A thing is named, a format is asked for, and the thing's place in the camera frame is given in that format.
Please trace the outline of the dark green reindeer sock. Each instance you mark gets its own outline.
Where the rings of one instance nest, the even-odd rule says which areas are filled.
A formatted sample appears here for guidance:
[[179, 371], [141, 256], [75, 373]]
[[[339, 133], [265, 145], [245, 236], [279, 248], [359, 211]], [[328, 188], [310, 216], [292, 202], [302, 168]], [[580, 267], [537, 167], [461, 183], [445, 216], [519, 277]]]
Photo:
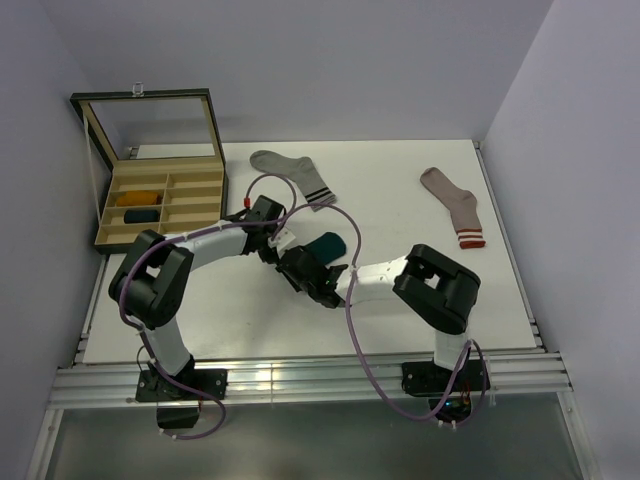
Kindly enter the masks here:
[[347, 251], [344, 240], [335, 232], [326, 232], [304, 247], [322, 265], [329, 265], [342, 258]]

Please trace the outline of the navy santa sock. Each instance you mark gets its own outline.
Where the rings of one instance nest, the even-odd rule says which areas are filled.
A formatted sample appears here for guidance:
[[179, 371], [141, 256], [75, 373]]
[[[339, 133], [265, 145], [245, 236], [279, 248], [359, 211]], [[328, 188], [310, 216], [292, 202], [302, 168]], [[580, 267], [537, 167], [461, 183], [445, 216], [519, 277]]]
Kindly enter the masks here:
[[160, 212], [154, 209], [127, 210], [123, 216], [123, 222], [129, 224], [157, 223]]

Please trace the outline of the mustard yellow sock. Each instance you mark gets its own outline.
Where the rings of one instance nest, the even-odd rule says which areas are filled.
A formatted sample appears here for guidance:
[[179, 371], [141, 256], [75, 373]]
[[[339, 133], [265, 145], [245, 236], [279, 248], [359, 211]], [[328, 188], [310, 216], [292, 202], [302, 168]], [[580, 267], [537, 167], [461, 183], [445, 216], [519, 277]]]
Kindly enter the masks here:
[[115, 200], [116, 207], [153, 206], [162, 202], [162, 196], [153, 191], [127, 191]]

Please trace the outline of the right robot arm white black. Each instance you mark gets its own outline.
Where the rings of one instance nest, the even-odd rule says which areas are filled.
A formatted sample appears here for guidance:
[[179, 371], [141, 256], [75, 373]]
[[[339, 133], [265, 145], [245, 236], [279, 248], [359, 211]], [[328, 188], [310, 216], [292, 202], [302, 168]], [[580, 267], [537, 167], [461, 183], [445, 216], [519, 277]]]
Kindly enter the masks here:
[[296, 291], [330, 308], [399, 299], [435, 330], [433, 378], [452, 390], [468, 374], [467, 327], [481, 286], [480, 277], [435, 249], [416, 244], [395, 260], [362, 267], [323, 265], [306, 247], [287, 250], [276, 270]]

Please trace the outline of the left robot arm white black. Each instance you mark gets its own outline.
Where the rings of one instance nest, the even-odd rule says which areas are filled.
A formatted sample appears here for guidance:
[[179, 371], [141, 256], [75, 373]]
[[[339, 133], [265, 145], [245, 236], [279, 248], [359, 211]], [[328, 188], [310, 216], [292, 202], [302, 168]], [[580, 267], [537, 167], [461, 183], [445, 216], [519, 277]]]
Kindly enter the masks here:
[[159, 388], [183, 399], [195, 386], [193, 356], [184, 345], [176, 315], [192, 271], [215, 261], [260, 253], [276, 257], [269, 238], [285, 207], [259, 196], [252, 207], [213, 225], [182, 234], [138, 234], [109, 285], [121, 319], [143, 337], [151, 359], [163, 370]]

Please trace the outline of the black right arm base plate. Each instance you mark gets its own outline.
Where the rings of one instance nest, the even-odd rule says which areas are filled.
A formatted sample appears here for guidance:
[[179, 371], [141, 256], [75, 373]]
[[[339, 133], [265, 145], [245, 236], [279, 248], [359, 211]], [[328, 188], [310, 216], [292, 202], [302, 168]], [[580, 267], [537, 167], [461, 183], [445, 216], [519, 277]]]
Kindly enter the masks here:
[[[441, 396], [450, 379], [451, 371], [437, 366], [433, 361], [404, 362], [401, 364], [402, 390], [413, 397]], [[457, 374], [451, 393], [481, 392], [491, 383], [479, 360], [472, 359]]]

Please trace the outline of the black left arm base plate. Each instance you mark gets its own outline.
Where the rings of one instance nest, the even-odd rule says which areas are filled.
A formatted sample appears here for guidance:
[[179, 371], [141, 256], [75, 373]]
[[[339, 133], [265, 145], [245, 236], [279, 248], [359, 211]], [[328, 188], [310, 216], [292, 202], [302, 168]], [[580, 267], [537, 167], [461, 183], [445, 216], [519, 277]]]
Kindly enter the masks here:
[[[227, 386], [225, 369], [194, 369], [177, 375], [175, 380], [218, 400], [225, 398]], [[152, 403], [204, 400], [204, 397], [201, 394], [185, 391], [168, 382], [155, 369], [148, 369], [143, 370], [139, 375], [135, 400], [139, 403]]]

